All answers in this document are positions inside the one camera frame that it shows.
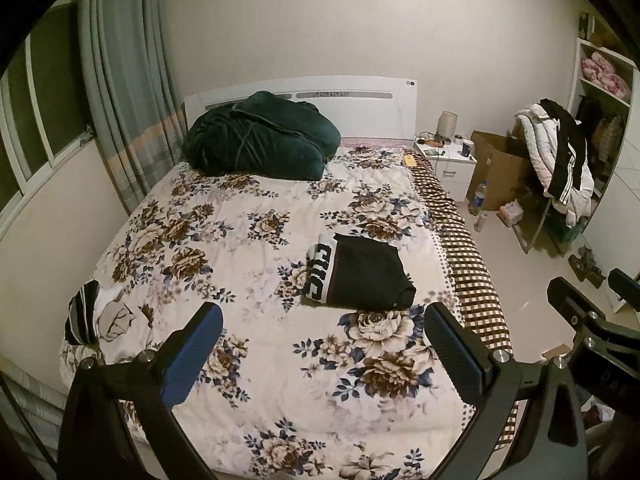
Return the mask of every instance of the white nightstand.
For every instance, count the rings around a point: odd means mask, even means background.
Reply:
[[[453,142],[437,148],[438,155],[426,155],[424,152],[436,150],[426,144],[414,142],[414,149],[429,159],[444,191],[456,202],[464,202],[477,161],[462,156],[462,146]]]

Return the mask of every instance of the green blanket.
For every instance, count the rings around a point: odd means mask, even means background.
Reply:
[[[182,154],[211,176],[240,171],[285,180],[319,180],[340,132],[311,103],[256,92],[199,117]]]

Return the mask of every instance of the clothing tag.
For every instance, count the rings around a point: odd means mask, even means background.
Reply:
[[[404,165],[408,168],[415,168],[418,165],[413,155],[405,155],[403,159],[404,159]]]

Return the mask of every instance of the blue gripper pad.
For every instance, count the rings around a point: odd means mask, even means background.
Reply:
[[[424,311],[424,333],[462,401],[478,406],[484,391],[482,369],[434,304]]]
[[[174,343],[181,345],[162,375],[160,396],[165,406],[171,408],[185,401],[202,370],[202,365],[218,342],[222,327],[220,307],[213,303],[204,303],[182,330],[173,332],[167,338],[162,348],[167,346],[174,336],[177,336],[177,340],[172,340],[168,348],[171,349]]]

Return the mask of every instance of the floor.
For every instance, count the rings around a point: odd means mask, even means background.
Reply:
[[[521,362],[535,362],[545,352],[562,343],[572,346],[574,331],[546,301],[546,286],[556,276],[564,276],[602,310],[607,320],[638,329],[638,319],[629,306],[613,313],[604,286],[596,289],[580,282],[567,256],[560,256],[544,230],[535,247],[525,254],[512,229],[495,212],[489,211],[482,232],[473,229],[476,217],[458,208],[474,237],[500,297],[504,317],[511,332],[514,356]]]

